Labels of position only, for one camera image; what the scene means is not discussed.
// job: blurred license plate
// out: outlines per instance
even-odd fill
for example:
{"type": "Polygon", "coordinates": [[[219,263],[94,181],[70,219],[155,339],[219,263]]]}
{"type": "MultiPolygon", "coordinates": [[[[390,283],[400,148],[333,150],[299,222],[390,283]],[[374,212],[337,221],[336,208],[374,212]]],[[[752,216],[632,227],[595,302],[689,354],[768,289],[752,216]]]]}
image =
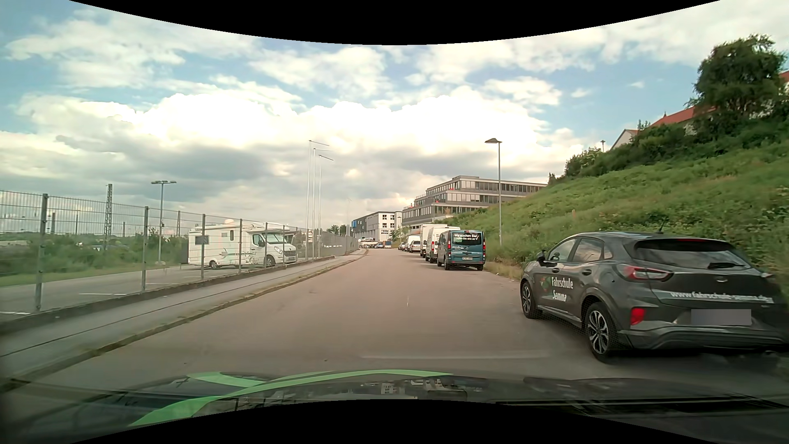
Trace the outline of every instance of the blurred license plate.
{"type": "Polygon", "coordinates": [[[690,323],[693,325],[751,325],[753,319],[750,310],[698,310],[690,311],[690,323]]]}

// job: car door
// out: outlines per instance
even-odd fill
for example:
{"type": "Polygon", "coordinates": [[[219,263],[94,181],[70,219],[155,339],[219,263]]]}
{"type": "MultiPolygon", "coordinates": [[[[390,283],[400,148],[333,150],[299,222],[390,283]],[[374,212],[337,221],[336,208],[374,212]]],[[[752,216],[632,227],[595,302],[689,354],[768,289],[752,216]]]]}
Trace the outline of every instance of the car door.
{"type": "Polygon", "coordinates": [[[580,238],[572,257],[563,263],[559,275],[554,279],[554,286],[561,288],[557,291],[567,295],[563,309],[578,321],[581,320],[584,290],[594,285],[599,276],[597,267],[598,261],[603,259],[603,249],[604,243],[599,239],[580,238]]]}
{"type": "Polygon", "coordinates": [[[545,262],[535,265],[535,285],[532,291],[538,294],[537,301],[539,302],[537,305],[566,311],[565,301],[562,300],[564,299],[564,293],[559,292],[556,295],[554,292],[554,278],[561,273],[564,263],[570,258],[577,242],[577,238],[572,238],[554,246],[546,255],[545,262]]]}

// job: curb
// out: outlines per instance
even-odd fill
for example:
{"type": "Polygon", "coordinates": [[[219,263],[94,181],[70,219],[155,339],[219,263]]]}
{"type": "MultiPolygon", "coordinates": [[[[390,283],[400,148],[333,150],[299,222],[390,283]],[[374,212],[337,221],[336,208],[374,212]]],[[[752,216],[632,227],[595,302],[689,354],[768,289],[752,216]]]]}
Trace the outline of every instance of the curb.
{"type": "Polygon", "coordinates": [[[295,279],[293,279],[293,280],[291,280],[289,282],[286,282],[284,284],[278,284],[278,285],[275,285],[274,287],[266,288],[266,289],[264,289],[264,290],[262,290],[260,292],[252,293],[252,294],[247,295],[247,296],[242,296],[239,299],[235,299],[235,300],[232,300],[232,301],[225,302],[225,303],[220,304],[220,305],[218,305],[216,307],[212,307],[212,308],[209,308],[207,310],[202,310],[199,313],[195,313],[195,314],[192,314],[190,316],[181,317],[177,321],[168,322],[167,324],[160,325],[160,326],[154,327],[152,329],[148,329],[148,330],[146,330],[146,331],[144,331],[142,333],[133,334],[132,336],[125,337],[125,338],[123,338],[123,339],[121,339],[119,341],[112,342],[110,344],[104,345],[104,346],[96,348],[94,350],[89,350],[87,352],[82,352],[82,353],[80,353],[77,356],[72,356],[72,357],[69,357],[69,358],[61,359],[61,360],[59,360],[57,362],[49,363],[49,364],[46,364],[46,365],[44,365],[42,367],[36,368],[35,370],[26,371],[26,372],[24,372],[22,374],[11,376],[9,378],[4,378],[5,381],[3,381],[2,384],[0,384],[0,393],[6,393],[6,392],[9,392],[11,390],[18,389],[20,387],[26,386],[27,384],[30,384],[31,382],[33,382],[33,380],[35,380],[35,379],[43,378],[43,377],[48,376],[50,374],[53,374],[55,372],[58,372],[58,371],[66,369],[68,367],[71,367],[72,365],[76,365],[78,363],[87,361],[90,358],[95,358],[96,356],[101,356],[104,353],[111,352],[111,351],[113,351],[113,350],[115,350],[117,348],[123,347],[124,345],[129,345],[129,344],[132,344],[133,342],[139,341],[140,339],[144,339],[146,337],[153,336],[153,335],[155,335],[157,333],[161,333],[163,331],[166,331],[166,330],[169,330],[169,329],[173,329],[173,328],[178,327],[180,325],[184,325],[184,324],[189,323],[191,321],[194,321],[196,319],[202,318],[204,316],[208,316],[209,314],[215,313],[215,312],[217,312],[219,310],[223,310],[225,308],[229,308],[229,307],[232,307],[234,305],[238,305],[239,303],[243,303],[243,302],[246,302],[246,301],[258,298],[258,297],[260,297],[262,295],[266,295],[268,293],[276,292],[277,290],[281,290],[281,289],[289,287],[289,286],[291,286],[293,284],[298,284],[299,282],[302,282],[304,280],[307,280],[307,279],[310,279],[312,277],[316,277],[316,276],[319,276],[321,274],[330,272],[333,269],[338,269],[339,267],[348,265],[348,264],[350,264],[352,262],[356,262],[356,261],[358,261],[359,259],[363,258],[366,255],[367,255],[367,252],[365,251],[363,254],[360,254],[358,258],[351,259],[351,260],[349,260],[347,262],[343,262],[342,264],[339,264],[339,265],[336,265],[336,266],[333,266],[333,267],[330,267],[330,268],[327,268],[327,269],[322,269],[322,270],[320,270],[318,272],[315,272],[315,273],[312,273],[312,274],[308,274],[306,276],[297,277],[297,278],[295,278],[295,279]]]}
{"type": "Polygon", "coordinates": [[[39,325],[51,324],[60,319],[75,318],[85,314],[95,313],[97,311],[109,310],[112,308],[123,307],[130,303],[138,303],[149,299],[159,298],[162,296],[172,295],[178,292],[185,292],[187,290],[194,290],[196,288],[209,287],[211,285],[224,284],[225,282],[232,282],[234,280],[245,279],[247,277],[254,277],[261,274],[273,273],[280,269],[287,269],[299,265],[312,264],[315,262],[328,261],[335,259],[336,256],[326,256],[325,258],[309,259],[303,262],[297,262],[290,265],[277,265],[265,269],[257,269],[240,274],[229,274],[225,276],[210,277],[206,280],[197,282],[188,282],[186,284],[176,284],[169,287],[157,288],[155,290],[147,290],[145,292],[130,293],[117,298],[104,299],[100,301],[83,303],[73,307],[56,308],[53,310],[42,311],[41,313],[31,314],[23,318],[12,319],[10,321],[0,323],[0,334],[13,333],[24,329],[31,329],[39,325]]]}

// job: white building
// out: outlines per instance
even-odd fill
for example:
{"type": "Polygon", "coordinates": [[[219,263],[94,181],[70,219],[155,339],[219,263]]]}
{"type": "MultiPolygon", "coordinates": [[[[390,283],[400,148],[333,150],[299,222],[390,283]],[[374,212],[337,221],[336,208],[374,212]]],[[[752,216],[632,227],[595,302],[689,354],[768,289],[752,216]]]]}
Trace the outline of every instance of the white building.
{"type": "Polygon", "coordinates": [[[402,211],[378,211],[351,220],[350,233],[355,239],[388,240],[402,226],[402,211]]]}

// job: white box truck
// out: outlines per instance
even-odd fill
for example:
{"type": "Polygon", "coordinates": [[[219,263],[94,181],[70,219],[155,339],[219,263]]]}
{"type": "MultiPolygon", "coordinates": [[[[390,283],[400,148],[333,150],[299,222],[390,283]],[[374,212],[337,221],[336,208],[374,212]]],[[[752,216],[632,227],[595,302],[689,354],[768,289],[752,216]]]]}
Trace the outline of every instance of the white box truck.
{"type": "MultiPolygon", "coordinates": [[[[268,230],[254,222],[244,222],[239,230],[238,222],[226,220],[224,224],[209,225],[205,228],[205,266],[217,269],[223,266],[293,264],[297,261],[296,247],[288,243],[279,232],[268,230]]],[[[190,265],[200,266],[200,251],[203,244],[203,230],[200,227],[189,231],[190,265]]]]}
{"type": "Polygon", "coordinates": [[[448,226],[447,224],[424,224],[424,225],[422,225],[422,227],[421,227],[422,231],[419,232],[420,245],[422,245],[422,251],[419,252],[419,256],[421,258],[424,257],[424,255],[427,252],[427,249],[429,247],[429,245],[428,245],[428,232],[430,231],[430,228],[434,228],[434,227],[441,228],[441,227],[447,227],[447,226],[448,226]]]}
{"type": "Polygon", "coordinates": [[[441,233],[444,233],[444,232],[450,231],[450,230],[459,230],[459,229],[460,229],[460,227],[433,227],[433,228],[430,228],[430,230],[428,231],[428,237],[426,238],[428,240],[428,245],[427,245],[427,248],[425,249],[424,261],[425,262],[430,262],[431,264],[435,264],[436,263],[436,258],[438,257],[438,255],[436,254],[436,250],[438,249],[438,246],[439,246],[439,237],[441,237],[441,233]]]}

